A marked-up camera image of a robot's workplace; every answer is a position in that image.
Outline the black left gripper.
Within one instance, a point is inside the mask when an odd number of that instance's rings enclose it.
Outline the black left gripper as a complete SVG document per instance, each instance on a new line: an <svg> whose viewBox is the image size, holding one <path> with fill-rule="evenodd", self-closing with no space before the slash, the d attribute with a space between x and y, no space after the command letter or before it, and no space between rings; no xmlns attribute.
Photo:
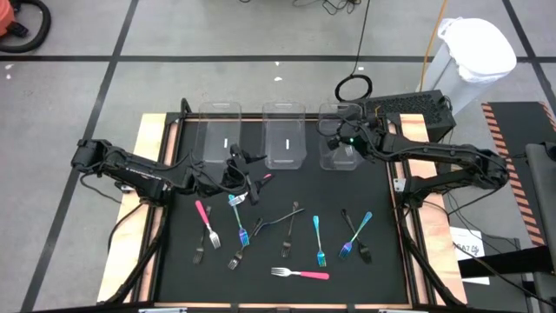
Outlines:
<svg viewBox="0 0 556 313"><path fill-rule="evenodd" d="M231 145L229 154L230 158L226 160L226 169L223 172L219 189L232 194L242 194L248 191L250 204L257 205L260 201L259 188L268 183L268 175L256 182L252 181L249 176L248 165L264 160L266 156L251 156L239 145Z"/></svg>

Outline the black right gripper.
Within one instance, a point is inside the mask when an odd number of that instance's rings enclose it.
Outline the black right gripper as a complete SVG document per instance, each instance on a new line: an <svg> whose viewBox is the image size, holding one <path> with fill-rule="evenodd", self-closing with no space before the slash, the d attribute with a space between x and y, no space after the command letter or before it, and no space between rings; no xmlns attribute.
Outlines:
<svg viewBox="0 0 556 313"><path fill-rule="evenodd" d="M336 137L327 140L327 147L336 150L345 143L354 146L356 150L381 150L383 135L378 117L343 117L336 129Z"/></svg>

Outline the clear plastic bin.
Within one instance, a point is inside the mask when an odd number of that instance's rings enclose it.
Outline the clear plastic bin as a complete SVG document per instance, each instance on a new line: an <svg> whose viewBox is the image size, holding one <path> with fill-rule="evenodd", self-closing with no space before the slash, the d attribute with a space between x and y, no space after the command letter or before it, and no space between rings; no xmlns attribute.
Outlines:
<svg viewBox="0 0 556 313"><path fill-rule="evenodd" d="M262 152L271 170L297 170L307 155L306 108L301 103L262 106Z"/></svg>
<svg viewBox="0 0 556 313"><path fill-rule="evenodd" d="M241 105L234 102L203 103L198 117L195 159L207 165L225 165L231 157L230 147L240 143Z"/></svg>
<svg viewBox="0 0 556 313"><path fill-rule="evenodd" d="M336 129L343 117L361 118L361 115L361 106L354 103L323 103L320 106L316 130L320 135L320 161L324 170L355 170L362 161L361 155L353 146L354 155L351 157L345 153L348 144L342 143L336 150L327 147L327 140L336 136Z"/></svg>

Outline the dark metal fork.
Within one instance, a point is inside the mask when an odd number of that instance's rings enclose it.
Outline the dark metal fork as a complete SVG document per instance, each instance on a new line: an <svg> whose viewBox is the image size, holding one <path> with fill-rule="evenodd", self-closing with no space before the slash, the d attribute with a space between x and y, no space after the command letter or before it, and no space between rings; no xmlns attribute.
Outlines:
<svg viewBox="0 0 556 313"><path fill-rule="evenodd" d="M254 236L254 234L256 233L256 231L257 231L258 229L260 229L262 223L263 223L263 219L262 219L261 217L259 217L259 218L256 220L256 222L255 222L255 224L254 224L254 227L253 227L252 231L249 233L248 239L251 239L251 238ZM243 258L243 251L244 251L245 249L246 249L246 247L241 247L238 251L236 251L236 253L234 254L233 258L232 258L232 259L229 261L229 263L228 263L228 268L229 268L230 270L234 270L234 269L238 266L238 264L242 261L242 258Z"/></svg>
<svg viewBox="0 0 556 313"><path fill-rule="evenodd" d="M286 236L286 238L285 238L285 240L283 241L283 244L282 244L281 256L283 258L288 258L289 252L291 250L292 230L293 230L293 225L294 225L294 220L295 220L295 214L296 214L296 211L298 209L299 209L299 203L294 202L293 203L293 208L292 208L292 215L290 216L290 219L289 219L288 233L287 233L287 236Z"/></svg>
<svg viewBox="0 0 556 313"><path fill-rule="evenodd" d="M207 215L207 218L209 219L209 216L211 214L211 210L212 208L210 206L207 206L205 208L205 213ZM205 235L207 233L207 228L206 226L203 226L203 230L202 230L202 236L200 238L200 243L198 244L198 246L195 249L195 255L193 258L193 264L198 265L202 262L202 258L204 255L204 239L205 239Z"/></svg>
<svg viewBox="0 0 556 313"><path fill-rule="evenodd" d="M348 212L346 209L342 209L341 210L341 215L342 218L344 219L344 221L347 223L348 227L351 229L352 233L355 234L356 230L355 227L351 221L350 216L348 215ZM358 251L360 254L361 259L363 260L364 263L370 264L372 262L372 256L371 256L371 252L369 250L369 248L367 247L367 245L365 245L359 237L356 238L356 242L357 242L357 247L358 247Z"/></svg>
<svg viewBox="0 0 556 313"><path fill-rule="evenodd" d="M259 233L264 227L269 226L269 225L272 225L272 224L279 223L279 222L281 222L281 221L284 221L284 220L286 220L286 219L288 219L288 218L290 218L290 217L292 217L292 216L294 216L294 215L296 215L296 214L302 213L302 212L305 211L305 210L306 210L306 209L301 208L301 209L295 210L295 211L293 211L293 212L287 214L286 216L282 216L282 217L280 217L280 218L278 218L278 219L275 219L274 221L271 221L271 222L263 222L263 223L255 230L254 236L257 236L258 233Z"/></svg>

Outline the iridescent rainbow fork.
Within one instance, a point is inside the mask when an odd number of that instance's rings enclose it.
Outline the iridescent rainbow fork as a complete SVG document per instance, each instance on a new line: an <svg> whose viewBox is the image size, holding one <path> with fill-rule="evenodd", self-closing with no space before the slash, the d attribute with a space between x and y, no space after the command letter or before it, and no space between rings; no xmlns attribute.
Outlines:
<svg viewBox="0 0 556 313"><path fill-rule="evenodd" d="M367 224L367 222L372 218L373 214L368 211L365 216L363 217L361 224L358 228L358 230L354 230L354 235L352 236L352 238L346 242L342 249L341 252L339 254L340 258L346 258L348 256L348 254L351 252L351 249L353 247L353 241L355 241L357 239L357 236L359 235L359 233L361 232L361 230L363 229L363 227Z"/></svg>
<svg viewBox="0 0 556 313"><path fill-rule="evenodd" d="M237 207L236 207L236 197L234 195L229 195L228 196L228 204L232 207L232 209L235 213L235 219L236 219L237 224L238 224L239 238L240 238L240 241L242 243L242 247L249 246L248 232L242 226L242 221L240 219L240 215L239 215L239 212L238 212Z"/></svg>
<svg viewBox="0 0 556 313"><path fill-rule="evenodd" d="M321 234L320 234L320 218L318 216L313 216L313 223L314 223L314 230L317 238L318 243L318 252L317 252L317 263L320 267L326 267L326 255L321 247Z"/></svg>

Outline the black computer case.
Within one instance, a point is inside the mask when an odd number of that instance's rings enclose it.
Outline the black computer case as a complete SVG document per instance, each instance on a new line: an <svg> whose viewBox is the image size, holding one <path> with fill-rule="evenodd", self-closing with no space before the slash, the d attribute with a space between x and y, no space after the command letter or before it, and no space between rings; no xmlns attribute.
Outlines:
<svg viewBox="0 0 556 313"><path fill-rule="evenodd" d="M440 90L373 97L360 100L358 104L368 115L375 109L379 114L421 114L432 142L439 142L456 125L451 103Z"/></svg>

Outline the black table mat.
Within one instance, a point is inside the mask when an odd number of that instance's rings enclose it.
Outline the black table mat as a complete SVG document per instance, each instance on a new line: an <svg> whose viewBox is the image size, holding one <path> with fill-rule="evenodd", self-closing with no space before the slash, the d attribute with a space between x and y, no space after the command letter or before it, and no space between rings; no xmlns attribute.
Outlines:
<svg viewBox="0 0 556 313"><path fill-rule="evenodd" d="M243 228L256 220L271 222L292 212L293 203L306 209L295 215L288 258L281 256L289 219L264 227L249 239L242 261L234 270L229 261L242 247L235 213L227 196L204 200L212 208L210 222L221 247L205 247L202 262L193 264L203 222L195 207L197 196L177 194L169 212L169 233L161 260L156 298L162 303L340 303L404 304L407 287L387 167L364 162L352 171L324 170L320 165L320 135L306 123L307 155L297 170L277 170L261 190L257 205L237 210ZM354 235L341 215L346 209L358 230L365 214L373 216L357 237L367 245L372 262L364 263L357 242L346 258L339 254ZM326 267L317 263L318 243L313 216L320 218L321 247ZM273 267L326 272L328 280L302 276L273 276Z"/></svg>

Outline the grey trash can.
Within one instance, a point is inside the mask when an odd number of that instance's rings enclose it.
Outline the grey trash can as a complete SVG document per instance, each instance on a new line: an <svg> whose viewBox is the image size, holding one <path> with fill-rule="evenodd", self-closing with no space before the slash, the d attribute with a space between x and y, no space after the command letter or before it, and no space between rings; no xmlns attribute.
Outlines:
<svg viewBox="0 0 556 313"><path fill-rule="evenodd" d="M439 90L448 97L455 116L496 81L491 77L475 77L458 65L445 43L427 68L423 90Z"/></svg>

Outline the white paper sheet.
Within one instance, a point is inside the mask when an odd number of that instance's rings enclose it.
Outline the white paper sheet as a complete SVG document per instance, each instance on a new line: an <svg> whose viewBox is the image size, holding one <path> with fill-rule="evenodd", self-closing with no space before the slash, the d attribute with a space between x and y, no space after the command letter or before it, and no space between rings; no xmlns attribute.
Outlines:
<svg viewBox="0 0 556 313"><path fill-rule="evenodd" d="M468 254L475 257L485 256L482 235L479 231L451 227L450 232L453 242L458 246L458 249L455 249L458 261L471 259Z"/></svg>

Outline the black hazard-striped floor mat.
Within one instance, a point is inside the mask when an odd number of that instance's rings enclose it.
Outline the black hazard-striped floor mat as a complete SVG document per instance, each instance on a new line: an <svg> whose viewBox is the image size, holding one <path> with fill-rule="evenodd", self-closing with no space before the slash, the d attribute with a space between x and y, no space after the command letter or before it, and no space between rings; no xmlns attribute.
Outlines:
<svg viewBox="0 0 556 313"><path fill-rule="evenodd" d="M533 245L548 244L533 185L526 146L556 141L556 121L542 102L490 102L481 105L498 154L506 158L509 185Z"/></svg>

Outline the black metal beam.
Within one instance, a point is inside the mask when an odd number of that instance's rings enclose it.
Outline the black metal beam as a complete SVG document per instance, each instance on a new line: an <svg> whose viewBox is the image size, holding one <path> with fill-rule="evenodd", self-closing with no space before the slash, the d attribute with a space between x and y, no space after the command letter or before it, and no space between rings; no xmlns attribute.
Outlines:
<svg viewBox="0 0 556 313"><path fill-rule="evenodd" d="M491 256L471 256L458 261L458 265L462 278L495 276L497 273L551 273L556 270L556 252L552 253L548 246L538 246Z"/></svg>

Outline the orange shop vacuum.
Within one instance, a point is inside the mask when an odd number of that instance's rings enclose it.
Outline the orange shop vacuum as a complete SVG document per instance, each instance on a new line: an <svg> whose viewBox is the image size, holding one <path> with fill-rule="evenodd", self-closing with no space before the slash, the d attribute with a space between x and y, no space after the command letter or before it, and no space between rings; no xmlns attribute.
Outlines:
<svg viewBox="0 0 556 313"><path fill-rule="evenodd" d="M16 4L17 0L0 0L0 37L12 33L17 26Z"/></svg>

